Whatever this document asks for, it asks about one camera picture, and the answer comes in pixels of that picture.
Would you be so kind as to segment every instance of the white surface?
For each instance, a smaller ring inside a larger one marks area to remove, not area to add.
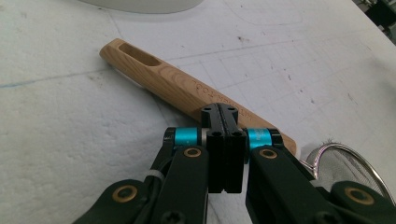
[[[396,48],[352,1],[205,0],[145,15],[79,1],[0,1],[0,223],[70,223],[111,183],[142,180],[184,115],[99,57],[123,38],[296,140],[363,155],[396,195]],[[208,223],[249,223],[210,195]]]

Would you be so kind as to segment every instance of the wood grain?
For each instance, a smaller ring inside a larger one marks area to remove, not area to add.
[[[100,55],[127,77],[193,119],[201,120],[202,107],[212,103],[224,103],[238,108],[238,126],[241,128],[275,128],[270,122],[200,80],[121,39],[105,45]],[[283,133],[282,138],[286,148],[295,155],[294,140]]]

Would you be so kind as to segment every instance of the white table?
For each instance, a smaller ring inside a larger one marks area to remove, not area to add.
[[[196,125],[99,57],[116,37],[274,123],[297,156],[329,138],[354,148],[396,195],[396,48],[352,1],[205,0],[148,15],[4,0],[1,223],[72,222],[110,184],[142,180],[167,127]],[[208,223],[249,222],[245,194],[209,196]]]

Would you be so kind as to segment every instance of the wooden stick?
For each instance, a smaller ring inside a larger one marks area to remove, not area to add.
[[[158,95],[193,119],[201,120],[201,108],[212,103],[232,105],[239,110],[241,128],[275,128],[237,102],[198,79],[121,39],[105,45],[100,55],[127,77]],[[286,148],[295,155],[296,143],[282,133]]]

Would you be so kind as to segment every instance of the slot in wooden handle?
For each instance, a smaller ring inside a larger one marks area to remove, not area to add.
[[[193,119],[200,121],[202,107],[212,103],[224,103],[238,108],[238,125],[241,128],[275,128],[270,122],[205,83],[121,39],[105,45],[100,55],[127,77]],[[294,140],[283,133],[282,138],[286,148],[295,155]]]

